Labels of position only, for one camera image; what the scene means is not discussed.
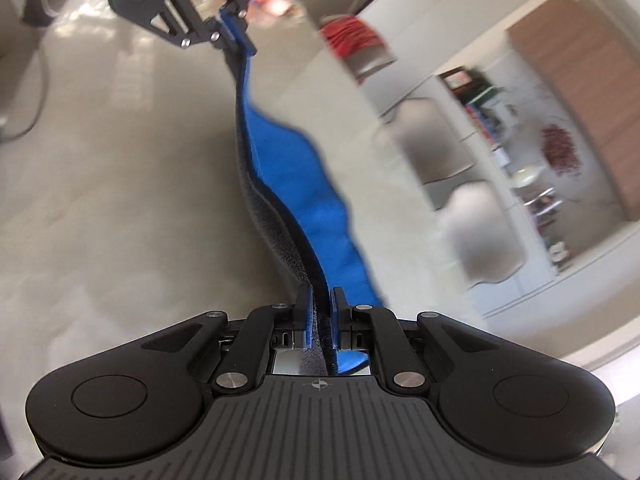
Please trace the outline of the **chair with red cloth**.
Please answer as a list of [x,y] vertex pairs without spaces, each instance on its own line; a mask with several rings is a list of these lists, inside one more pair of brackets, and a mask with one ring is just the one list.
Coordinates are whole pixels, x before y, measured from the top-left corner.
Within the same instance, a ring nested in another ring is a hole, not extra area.
[[358,84],[397,61],[383,37],[356,15],[325,16],[320,32]]

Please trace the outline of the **grey chair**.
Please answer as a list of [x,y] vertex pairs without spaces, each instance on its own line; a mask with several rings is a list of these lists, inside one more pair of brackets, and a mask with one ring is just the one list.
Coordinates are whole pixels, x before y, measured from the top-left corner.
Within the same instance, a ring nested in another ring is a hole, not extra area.
[[469,288],[502,283],[526,263],[518,233],[487,181],[457,186],[437,211],[437,219],[462,264]]
[[401,101],[386,122],[386,131],[422,184],[457,177],[474,167],[474,158],[434,99]]

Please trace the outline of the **stack of books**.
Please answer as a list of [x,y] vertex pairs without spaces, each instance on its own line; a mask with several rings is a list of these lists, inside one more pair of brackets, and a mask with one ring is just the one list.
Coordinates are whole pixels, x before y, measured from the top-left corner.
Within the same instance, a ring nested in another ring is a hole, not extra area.
[[502,102],[498,98],[498,90],[489,86],[476,93],[465,92],[460,102],[491,148],[498,148],[508,128],[506,121],[501,117]]

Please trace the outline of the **white vase with flowers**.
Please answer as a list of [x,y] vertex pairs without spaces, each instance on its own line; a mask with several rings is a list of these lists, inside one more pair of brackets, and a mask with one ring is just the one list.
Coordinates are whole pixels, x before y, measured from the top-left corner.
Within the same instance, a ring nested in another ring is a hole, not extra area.
[[539,129],[521,128],[514,138],[514,154],[512,182],[516,188],[528,188],[550,174],[579,176],[582,171],[572,134],[553,122]]

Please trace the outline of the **wooden upper cabinet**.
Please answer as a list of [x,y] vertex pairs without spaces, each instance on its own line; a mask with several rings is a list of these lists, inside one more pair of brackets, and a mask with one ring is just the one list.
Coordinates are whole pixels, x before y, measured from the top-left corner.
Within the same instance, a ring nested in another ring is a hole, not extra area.
[[576,0],[547,0],[508,28],[518,54],[588,136],[629,220],[639,218],[639,62]]

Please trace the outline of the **blue and grey towel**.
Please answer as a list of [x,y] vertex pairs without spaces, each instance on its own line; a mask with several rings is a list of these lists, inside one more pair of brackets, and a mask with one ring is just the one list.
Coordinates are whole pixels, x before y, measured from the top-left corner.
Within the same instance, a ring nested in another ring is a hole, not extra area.
[[248,54],[239,58],[235,90],[236,146],[247,205],[294,284],[307,284],[314,294],[307,322],[310,345],[326,361],[316,370],[357,373],[369,358],[362,351],[334,348],[333,289],[341,289],[351,306],[379,307],[382,300],[352,237],[348,208],[316,147],[250,100],[251,62]]

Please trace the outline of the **white sideboard cabinet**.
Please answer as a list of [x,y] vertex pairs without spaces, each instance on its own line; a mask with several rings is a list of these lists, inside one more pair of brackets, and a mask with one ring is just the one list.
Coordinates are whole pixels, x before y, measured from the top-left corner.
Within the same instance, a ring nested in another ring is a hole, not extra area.
[[491,148],[431,76],[383,116],[436,210],[477,309],[491,314],[549,285],[555,272],[532,218]]

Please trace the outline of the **framed picture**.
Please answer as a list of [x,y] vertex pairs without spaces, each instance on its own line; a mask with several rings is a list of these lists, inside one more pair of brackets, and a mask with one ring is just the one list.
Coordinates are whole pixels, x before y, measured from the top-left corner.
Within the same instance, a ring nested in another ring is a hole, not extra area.
[[440,73],[438,76],[451,91],[458,91],[473,82],[473,77],[463,66],[446,70],[446,72]]

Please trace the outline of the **grey chair left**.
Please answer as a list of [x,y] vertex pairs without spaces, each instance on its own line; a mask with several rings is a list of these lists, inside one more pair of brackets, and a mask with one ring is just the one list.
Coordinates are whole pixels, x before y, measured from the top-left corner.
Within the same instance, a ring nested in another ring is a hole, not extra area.
[[474,158],[434,99],[401,101],[386,122],[386,131],[422,184],[457,177],[474,167]]

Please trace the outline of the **grey chair right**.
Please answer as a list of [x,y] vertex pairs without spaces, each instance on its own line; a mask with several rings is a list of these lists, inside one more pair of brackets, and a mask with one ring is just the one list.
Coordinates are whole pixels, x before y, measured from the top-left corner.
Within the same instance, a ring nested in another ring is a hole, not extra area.
[[502,283],[526,263],[518,233],[487,181],[457,186],[437,211],[437,219],[462,264],[469,288]]

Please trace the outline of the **clear glass display case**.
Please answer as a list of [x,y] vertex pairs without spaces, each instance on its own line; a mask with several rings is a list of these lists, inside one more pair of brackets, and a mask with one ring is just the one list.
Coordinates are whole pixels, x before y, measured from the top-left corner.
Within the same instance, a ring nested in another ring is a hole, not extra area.
[[542,228],[555,222],[555,216],[558,214],[562,203],[563,200],[556,195],[555,188],[549,186],[528,198],[524,202],[524,206],[532,216],[536,226]]

